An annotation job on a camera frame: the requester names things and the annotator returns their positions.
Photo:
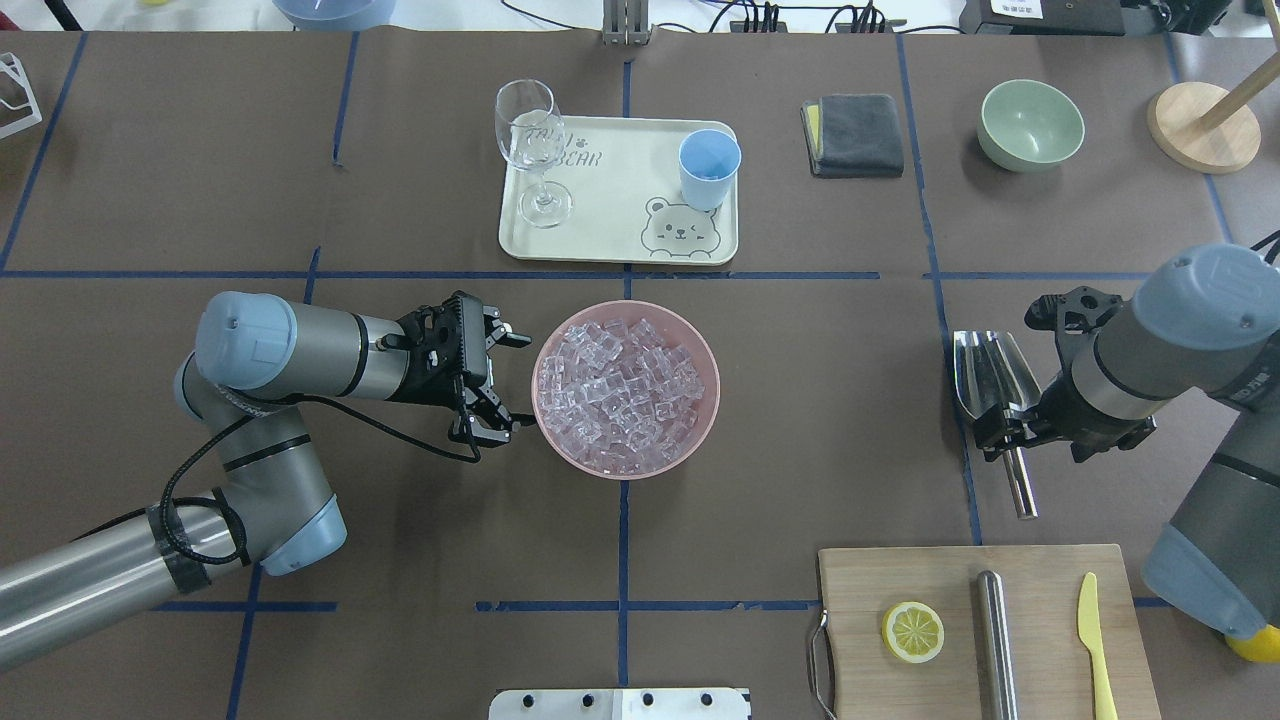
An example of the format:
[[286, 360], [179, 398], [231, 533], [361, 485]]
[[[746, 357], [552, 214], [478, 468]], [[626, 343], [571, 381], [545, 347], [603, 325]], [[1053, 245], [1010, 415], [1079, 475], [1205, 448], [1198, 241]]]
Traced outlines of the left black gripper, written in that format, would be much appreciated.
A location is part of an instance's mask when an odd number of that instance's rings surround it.
[[398, 388], [402, 404], [458, 409], [449, 428], [456, 443], [500, 447], [512, 439], [513, 416], [488, 379], [486, 350], [527, 347], [532, 338], [517, 333], [497, 306], [462, 291], [438, 306], [421, 306], [398, 319], [410, 354]]

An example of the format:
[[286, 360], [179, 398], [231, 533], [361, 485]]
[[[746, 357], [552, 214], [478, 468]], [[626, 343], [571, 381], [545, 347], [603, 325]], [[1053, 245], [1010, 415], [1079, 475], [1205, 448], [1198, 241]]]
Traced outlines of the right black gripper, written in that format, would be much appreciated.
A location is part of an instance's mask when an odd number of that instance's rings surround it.
[[1152, 436], [1158, 402], [1129, 395], [1100, 364], [1100, 331], [1125, 307], [1117, 293], [1079, 286], [1046, 293], [1023, 318], [1033, 331], [1051, 331], [1061, 369], [1037, 405], [996, 404], [972, 423], [975, 447], [987, 462], [1015, 448], [1066, 441], [1074, 462], [1112, 448], [1128, 451]]

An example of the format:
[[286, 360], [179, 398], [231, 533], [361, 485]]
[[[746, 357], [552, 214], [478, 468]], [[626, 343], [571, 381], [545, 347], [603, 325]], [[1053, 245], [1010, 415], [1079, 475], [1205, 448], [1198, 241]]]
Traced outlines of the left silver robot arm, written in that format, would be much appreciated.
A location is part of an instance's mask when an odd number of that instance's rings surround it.
[[3, 570], [1, 664], [19, 667], [238, 568], [283, 577], [343, 546], [348, 530], [301, 409], [367, 416], [348, 398], [443, 407], [454, 459], [511, 441], [531, 415], [493, 387], [489, 352], [525, 347], [500, 311], [454, 292], [396, 320], [228, 291], [200, 318], [174, 379], [210, 439], [157, 502]]

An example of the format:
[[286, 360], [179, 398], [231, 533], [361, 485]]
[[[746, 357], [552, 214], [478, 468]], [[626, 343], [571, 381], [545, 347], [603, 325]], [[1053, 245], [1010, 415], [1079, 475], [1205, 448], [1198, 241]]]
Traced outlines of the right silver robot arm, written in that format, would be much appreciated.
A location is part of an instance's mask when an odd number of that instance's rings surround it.
[[1189, 448], [1160, 460], [1184, 496], [1149, 543], [1142, 584], [1244, 643], [1277, 629], [1277, 249], [1202, 243], [1130, 293], [1046, 293], [1025, 325], [1052, 336], [1039, 391], [982, 404], [987, 460], [1064, 443], [1075, 462], [1152, 439], [1165, 411]]

